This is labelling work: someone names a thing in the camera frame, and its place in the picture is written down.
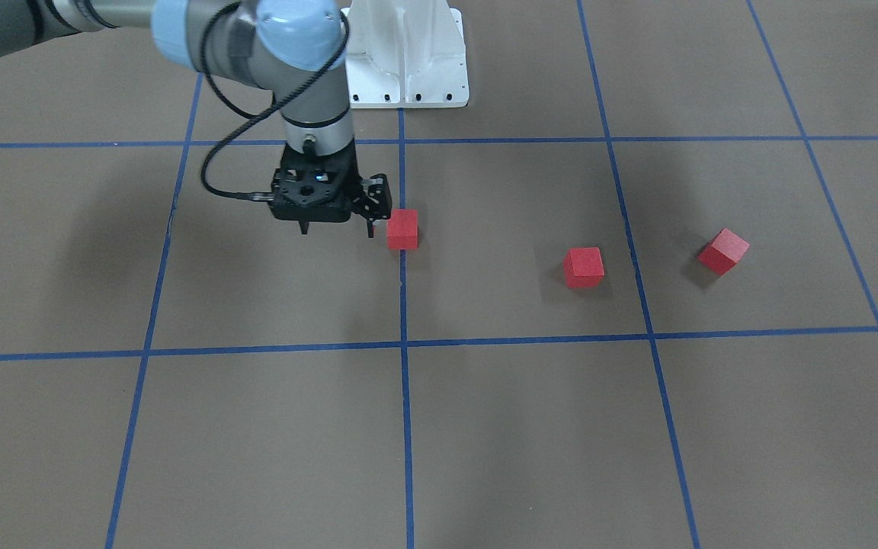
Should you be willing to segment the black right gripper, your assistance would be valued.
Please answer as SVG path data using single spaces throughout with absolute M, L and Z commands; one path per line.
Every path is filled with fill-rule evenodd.
M 367 221 L 367 236 L 373 239 L 376 221 L 393 215 L 386 174 L 362 178 L 355 143 L 326 156 L 307 156 L 285 146 L 271 191 L 271 214 L 299 222 L 302 234 L 309 233 L 310 223 L 345 223 L 358 215 Z

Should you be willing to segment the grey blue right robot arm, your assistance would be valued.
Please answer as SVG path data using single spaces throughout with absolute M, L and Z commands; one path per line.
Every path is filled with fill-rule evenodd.
M 201 73 L 243 119 L 204 157 L 199 178 L 210 194 L 264 203 L 302 234 L 311 223 L 359 216 L 374 237 L 391 217 L 386 175 L 359 173 L 345 66 L 351 22 L 335 1 L 0 1 L 0 58 L 119 28 L 149 31 L 165 59 Z M 286 142 L 268 190 L 210 183 L 210 163 L 224 147 L 273 115 Z

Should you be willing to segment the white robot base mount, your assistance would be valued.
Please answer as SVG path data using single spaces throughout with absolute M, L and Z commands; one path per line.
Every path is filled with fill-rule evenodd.
M 358 109 L 464 108 L 463 13 L 446 1 L 352 1 L 346 75 Z

